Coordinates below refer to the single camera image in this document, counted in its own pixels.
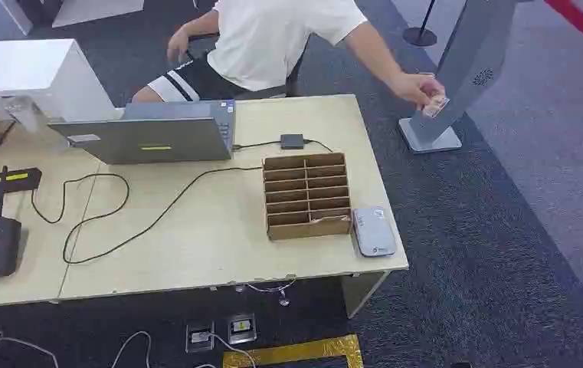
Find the person's right hand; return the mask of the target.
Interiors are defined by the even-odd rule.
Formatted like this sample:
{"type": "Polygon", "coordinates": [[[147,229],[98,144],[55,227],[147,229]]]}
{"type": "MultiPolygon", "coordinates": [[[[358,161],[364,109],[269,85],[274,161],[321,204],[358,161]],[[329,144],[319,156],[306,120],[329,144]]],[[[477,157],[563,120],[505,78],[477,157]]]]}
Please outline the person's right hand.
{"type": "Polygon", "coordinates": [[[186,58],[189,43],[189,35],[185,27],[180,27],[169,39],[166,55],[168,60],[174,64],[181,64],[186,58]]]}

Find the person's left hand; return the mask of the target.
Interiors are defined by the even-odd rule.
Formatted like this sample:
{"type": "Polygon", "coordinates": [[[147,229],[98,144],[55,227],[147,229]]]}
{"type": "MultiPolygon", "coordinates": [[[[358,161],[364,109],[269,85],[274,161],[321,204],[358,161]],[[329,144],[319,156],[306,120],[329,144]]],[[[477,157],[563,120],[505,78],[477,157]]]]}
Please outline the person's left hand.
{"type": "Polygon", "coordinates": [[[446,96],[444,87],[432,74],[399,74],[391,81],[390,89],[419,110],[446,96]]]}

